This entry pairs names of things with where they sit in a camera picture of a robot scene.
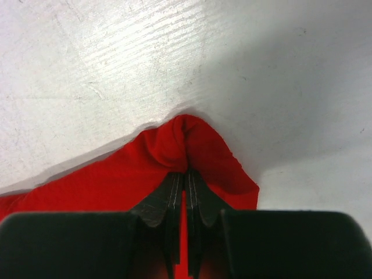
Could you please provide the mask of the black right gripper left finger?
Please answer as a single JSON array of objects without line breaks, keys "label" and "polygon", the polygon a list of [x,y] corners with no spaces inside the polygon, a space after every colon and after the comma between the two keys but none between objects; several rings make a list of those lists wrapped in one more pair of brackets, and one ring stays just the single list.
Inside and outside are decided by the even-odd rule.
[{"label": "black right gripper left finger", "polygon": [[182,190],[183,175],[169,173],[126,212],[14,213],[1,223],[1,277],[127,278],[148,243],[174,278]]}]

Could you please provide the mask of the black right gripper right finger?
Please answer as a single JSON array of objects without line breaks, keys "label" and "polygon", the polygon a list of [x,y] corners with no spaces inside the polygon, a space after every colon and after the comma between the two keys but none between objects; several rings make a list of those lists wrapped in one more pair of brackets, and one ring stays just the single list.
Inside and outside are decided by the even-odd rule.
[{"label": "black right gripper right finger", "polygon": [[222,248],[229,278],[370,278],[371,244],[348,214],[236,210],[195,170],[184,177],[188,273]]}]

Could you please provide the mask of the red t shirt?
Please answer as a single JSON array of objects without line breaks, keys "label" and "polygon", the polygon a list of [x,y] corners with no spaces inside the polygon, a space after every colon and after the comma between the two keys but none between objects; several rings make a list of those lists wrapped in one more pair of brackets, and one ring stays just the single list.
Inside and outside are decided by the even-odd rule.
[{"label": "red t shirt", "polygon": [[180,115],[103,160],[1,198],[2,278],[187,278],[202,226],[259,187],[204,120]]}]

